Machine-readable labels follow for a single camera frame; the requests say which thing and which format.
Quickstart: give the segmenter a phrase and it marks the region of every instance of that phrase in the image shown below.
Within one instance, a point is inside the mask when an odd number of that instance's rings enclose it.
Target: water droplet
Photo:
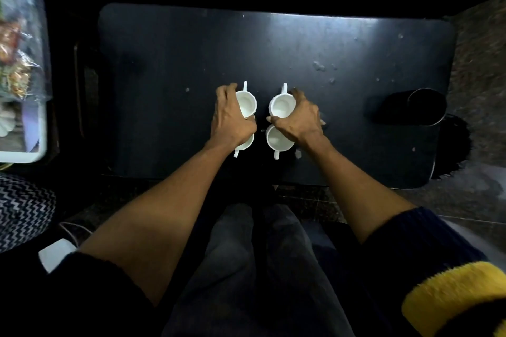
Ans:
[[[316,71],[321,71],[321,72],[325,72],[326,68],[325,66],[320,63],[319,61],[313,61],[313,68],[316,70]]]

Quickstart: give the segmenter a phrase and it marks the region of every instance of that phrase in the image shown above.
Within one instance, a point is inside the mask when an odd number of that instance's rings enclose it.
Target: black table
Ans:
[[[421,87],[446,94],[455,31],[438,20],[285,15],[109,4],[99,17],[100,126],[115,174],[164,178],[206,142],[219,85],[248,81],[259,108],[255,142],[230,156],[218,179],[240,170],[269,183],[325,185],[296,148],[275,161],[267,106],[299,87],[318,104],[332,144],[389,187],[429,180],[438,126],[372,123],[385,96]]]

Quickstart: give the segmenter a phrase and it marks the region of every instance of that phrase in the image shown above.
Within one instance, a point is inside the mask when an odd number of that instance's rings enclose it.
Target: person's right arm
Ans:
[[[506,337],[506,275],[436,215],[403,199],[341,155],[301,91],[289,117],[269,117],[318,164],[362,244],[369,289],[424,337]]]

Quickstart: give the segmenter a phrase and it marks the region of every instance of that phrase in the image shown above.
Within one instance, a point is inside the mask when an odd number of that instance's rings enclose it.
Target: leg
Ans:
[[[285,205],[264,209],[267,293],[274,323],[298,335],[353,336],[299,220]]]
[[[234,335],[254,328],[253,218],[245,204],[228,206],[211,231],[206,255],[162,335]]]

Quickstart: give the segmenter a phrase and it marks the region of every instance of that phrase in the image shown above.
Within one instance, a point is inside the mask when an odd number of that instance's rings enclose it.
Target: clear plastic packaging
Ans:
[[[0,0],[0,97],[17,101],[52,97],[43,0]]]

